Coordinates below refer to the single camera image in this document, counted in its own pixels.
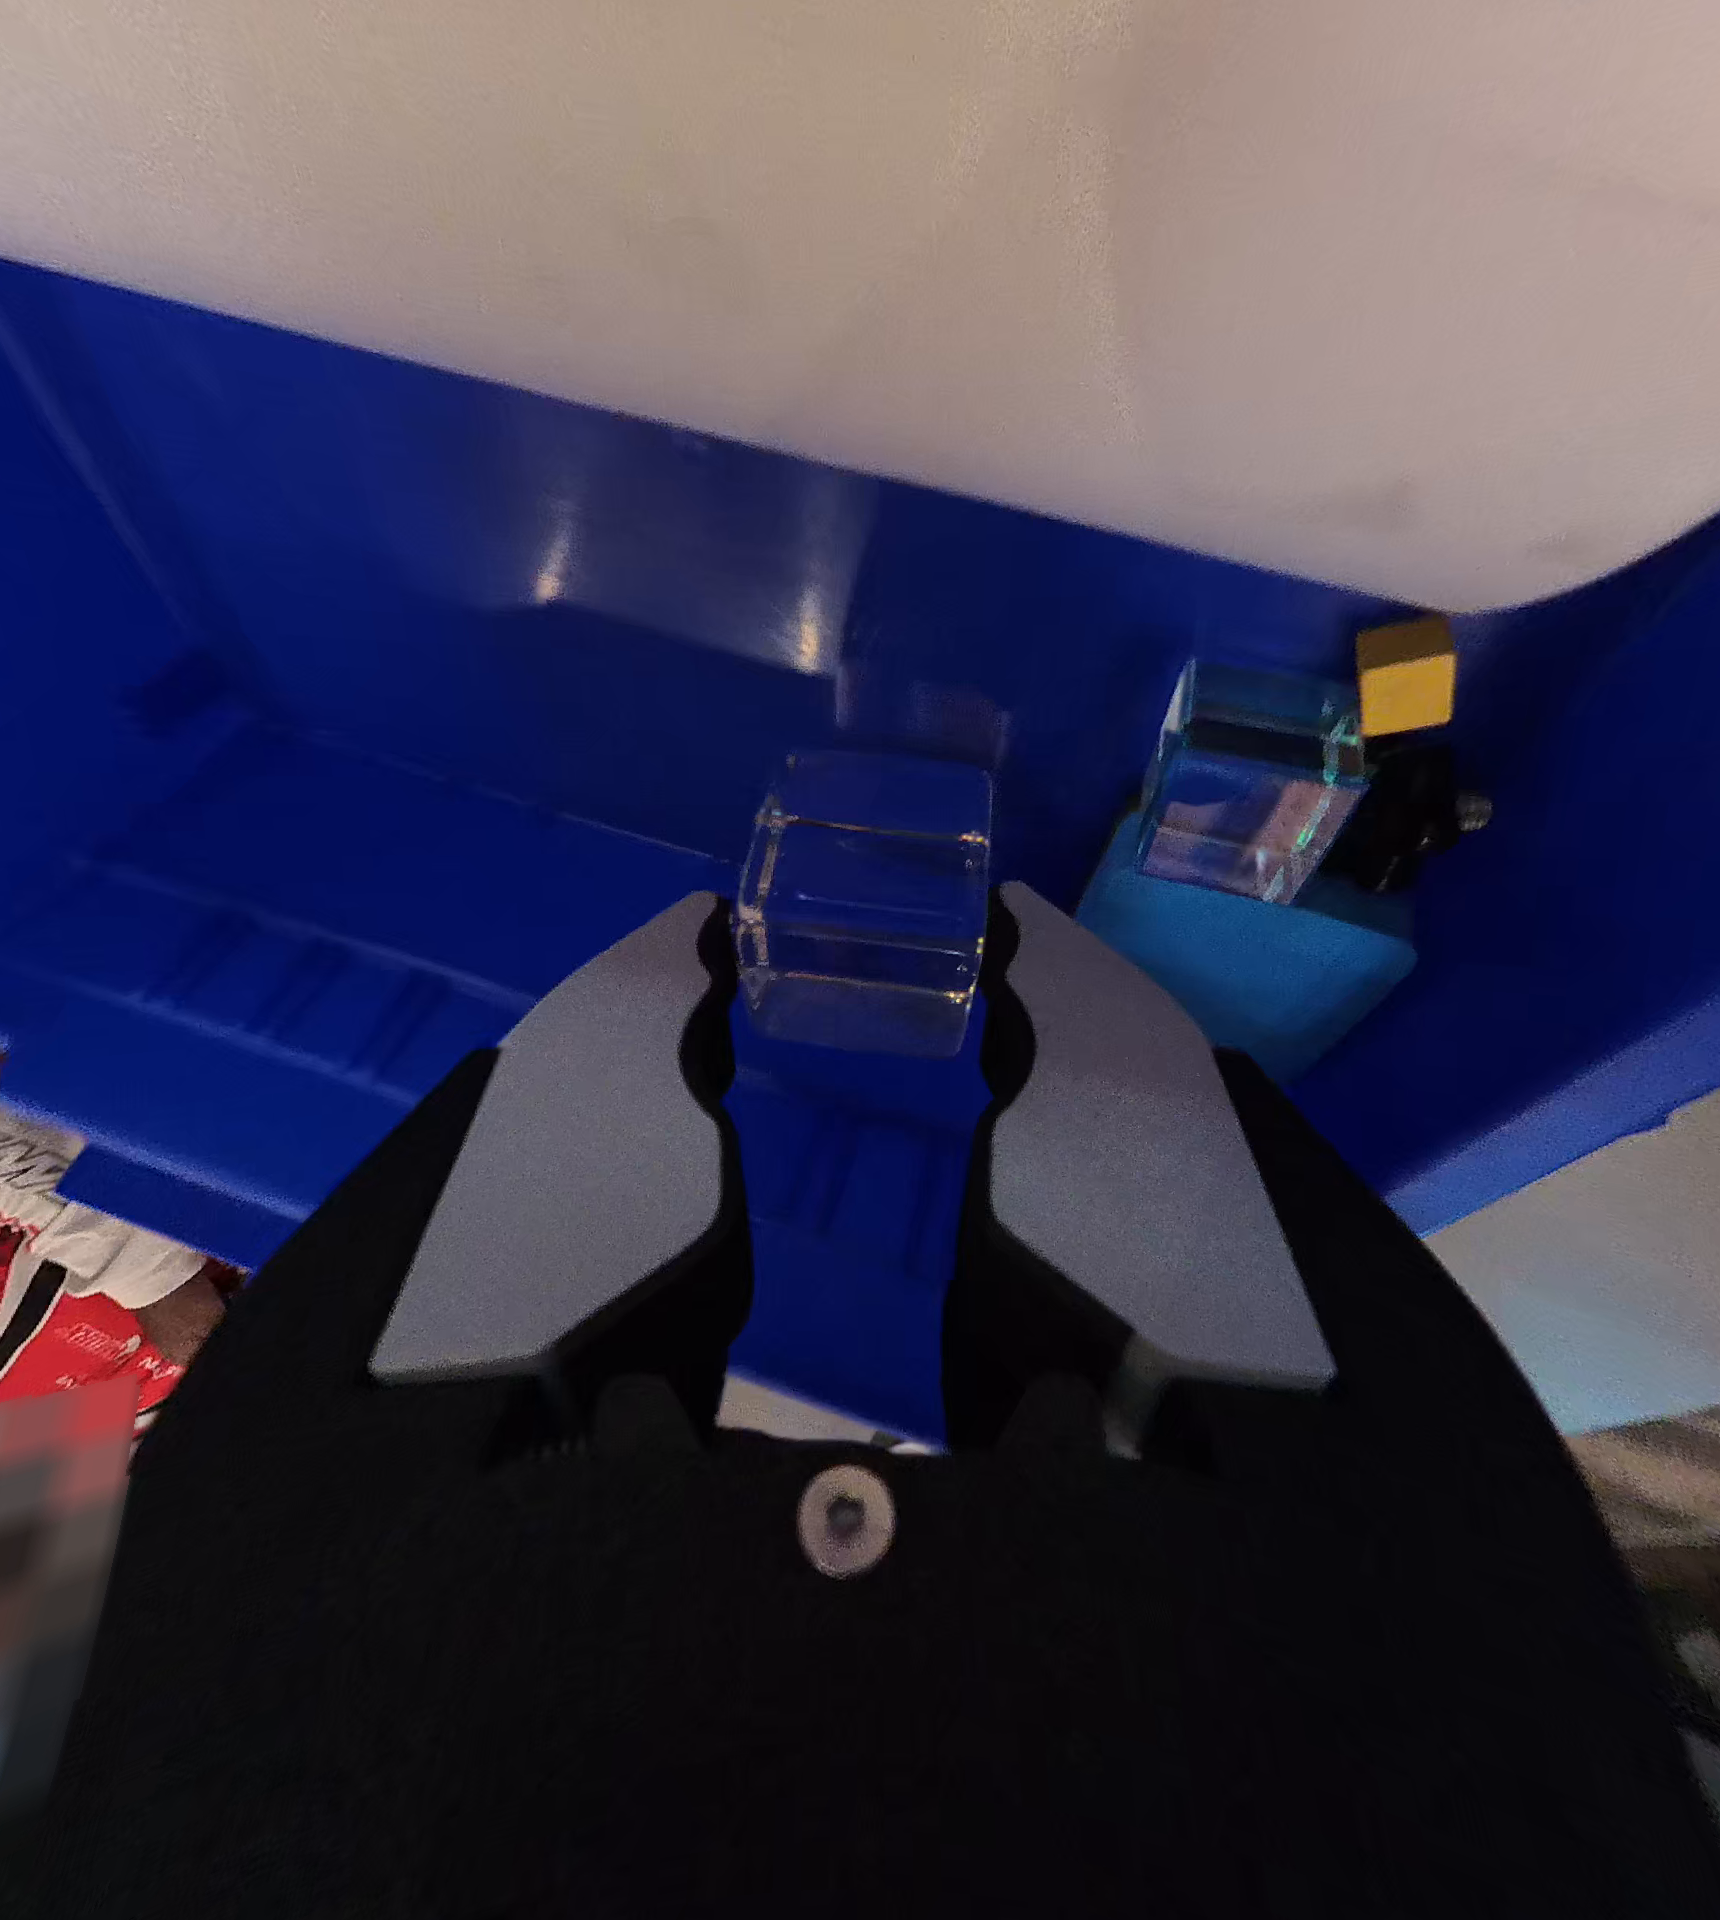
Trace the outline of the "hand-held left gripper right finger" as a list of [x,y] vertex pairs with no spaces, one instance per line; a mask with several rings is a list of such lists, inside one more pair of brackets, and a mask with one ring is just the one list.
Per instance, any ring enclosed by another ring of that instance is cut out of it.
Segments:
[[1009,878],[983,962],[941,1382],[1066,1370],[1319,1388],[1332,1352],[1208,1036],[1130,959]]

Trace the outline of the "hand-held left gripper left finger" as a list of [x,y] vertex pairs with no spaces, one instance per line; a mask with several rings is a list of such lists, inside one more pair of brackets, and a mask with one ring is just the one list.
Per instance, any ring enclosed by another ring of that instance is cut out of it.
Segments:
[[369,1373],[709,1379],[750,1320],[730,911],[685,892],[502,1036]]

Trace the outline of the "clear acrylic cube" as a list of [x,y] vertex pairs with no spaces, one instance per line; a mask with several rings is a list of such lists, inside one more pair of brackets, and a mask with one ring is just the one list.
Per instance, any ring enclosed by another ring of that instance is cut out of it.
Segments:
[[983,764],[788,755],[735,897],[750,1027],[772,1043],[958,1055],[986,952],[988,828]]
[[1366,790],[1352,687],[1185,659],[1141,782],[1136,871],[1282,908]]

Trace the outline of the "blue plastic bin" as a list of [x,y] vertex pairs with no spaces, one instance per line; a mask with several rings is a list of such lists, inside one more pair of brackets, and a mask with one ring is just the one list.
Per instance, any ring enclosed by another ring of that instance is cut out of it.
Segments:
[[[1353,689],[1411,612],[0,260],[0,1098],[260,1299],[373,1291],[365,1382],[502,1036],[685,892],[735,951],[788,755],[983,764],[988,892],[1075,918],[1185,659]],[[1493,828],[1282,1119],[1471,1284],[1526,1409],[1720,1407],[1720,513],[1447,625],[1447,727],[1366,772],[1447,740]],[[738,981],[723,1370],[962,1445],[983,1021],[772,1043]]]

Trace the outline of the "small yellow block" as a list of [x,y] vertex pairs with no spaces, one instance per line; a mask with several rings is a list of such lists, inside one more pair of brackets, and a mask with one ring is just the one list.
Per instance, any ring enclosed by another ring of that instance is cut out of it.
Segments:
[[1446,612],[1418,612],[1353,632],[1357,733],[1442,730],[1455,705],[1455,637]]

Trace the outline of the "light blue foam block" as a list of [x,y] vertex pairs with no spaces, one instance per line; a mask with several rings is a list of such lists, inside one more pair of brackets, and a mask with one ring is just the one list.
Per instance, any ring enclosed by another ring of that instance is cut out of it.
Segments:
[[1412,897],[1314,877],[1260,904],[1136,866],[1136,816],[1111,828],[1075,924],[1170,993],[1219,1048],[1298,1079],[1411,975]]

